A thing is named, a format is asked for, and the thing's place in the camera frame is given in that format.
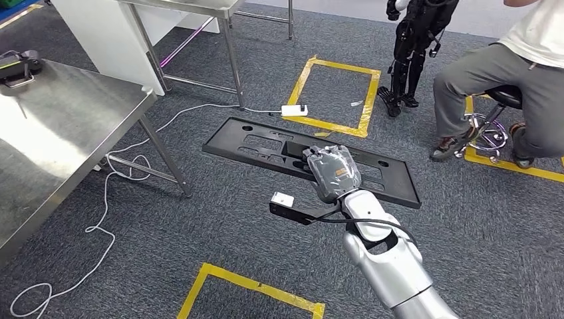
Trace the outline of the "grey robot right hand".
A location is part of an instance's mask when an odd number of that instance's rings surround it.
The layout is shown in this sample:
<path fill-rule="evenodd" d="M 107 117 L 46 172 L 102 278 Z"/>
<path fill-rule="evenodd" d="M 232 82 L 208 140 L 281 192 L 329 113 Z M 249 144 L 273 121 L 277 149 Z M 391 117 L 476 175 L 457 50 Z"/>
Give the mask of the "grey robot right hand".
<path fill-rule="evenodd" d="M 362 177 L 344 145 L 311 146 L 302 151 L 313 177 L 313 187 L 324 203 L 335 203 L 360 188 Z"/>

